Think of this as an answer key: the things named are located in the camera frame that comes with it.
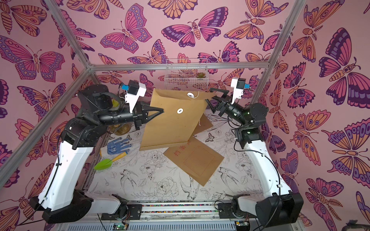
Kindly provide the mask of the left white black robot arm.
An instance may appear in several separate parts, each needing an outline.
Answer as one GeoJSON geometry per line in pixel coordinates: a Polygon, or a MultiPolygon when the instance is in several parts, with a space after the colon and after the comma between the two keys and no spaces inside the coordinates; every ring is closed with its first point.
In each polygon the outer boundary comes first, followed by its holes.
{"type": "Polygon", "coordinates": [[[138,100],[146,92],[143,84],[130,81],[121,84],[120,89],[126,91],[124,98],[102,84],[78,92],[82,106],[61,134],[51,176],[43,191],[29,202],[35,211],[42,212],[47,223],[75,222],[88,214],[110,214],[115,219],[128,217],[127,201],[117,194],[95,198],[75,188],[88,156],[110,126],[134,123],[139,129],[164,112],[138,100]]]}

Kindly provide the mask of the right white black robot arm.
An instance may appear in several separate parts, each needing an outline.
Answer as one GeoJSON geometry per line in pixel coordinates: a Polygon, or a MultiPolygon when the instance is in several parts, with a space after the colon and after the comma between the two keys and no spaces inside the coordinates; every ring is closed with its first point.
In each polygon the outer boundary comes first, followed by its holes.
{"type": "Polygon", "coordinates": [[[263,190],[261,200],[247,195],[234,196],[231,202],[234,215],[256,216],[260,222],[259,230],[296,223],[304,204],[303,198],[293,192],[278,172],[259,129],[266,123],[268,108],[260,103],[242,107],[228,95],[228,90],[220,92],[222,96],[212,97],[217,105],[210,101],[207,104],[213,113],[227,115],[241,124],[234,129],[236,143],[241,145],[239,152],[250,158],[263,190]]]}

